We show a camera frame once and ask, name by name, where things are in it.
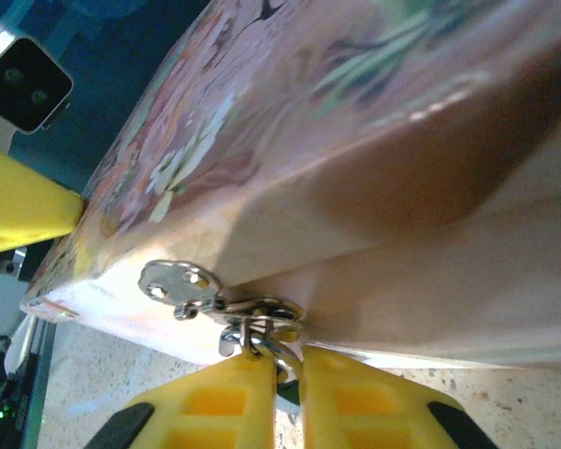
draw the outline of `metal hinge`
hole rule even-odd
[[[299,377],[301,362],[284,344],[299,339],[303,311],[294,302],[273,296],[233,298],[211,272],[186,261],[152,260],[138,285],[149,298],[172,306],[177,320],[204,313],[226,324],[221,355],[230,356],[240,347],[251,358],[273,357],[283,383]]]

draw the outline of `speckled countertop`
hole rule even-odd
[[[200,367],[74,323],[57,331],[40,449],[80,448],[137,394]],[[501,448],[561,448],[561,370],[392,369],[459,400]],[[300,416],[277,413],[276,447],[301,448]]]

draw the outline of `camera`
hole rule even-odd
[[[47,127],[68,106],[72,89],[73,80],[37,42],[0,22],[1,133]]]

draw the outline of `white flower pattern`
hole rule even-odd
[[[234,97],[234,94],[228,95],[212,118],[204,121],[182,148],[165,154],[153,170],[146,192],[153,190],[160,198],[151,212],[150,222],[161,222],[168,213],[173,196],[185,190],[183,180],[194,172],[216,141],[233,106]]]

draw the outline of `camera lens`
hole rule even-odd
[[[9,68],[4,74],[4,81],[6,81],[7,84],[11,86],[21,85],[24,78],[25,76],[22,74],[22,72],[15,67]]]
[[[35,92],[31,94],[31,102],[34,105],[41,105],[42,103],[45,103],[47,99],[48,99],[48,94],[46,94],[41,89],[37,89]]]

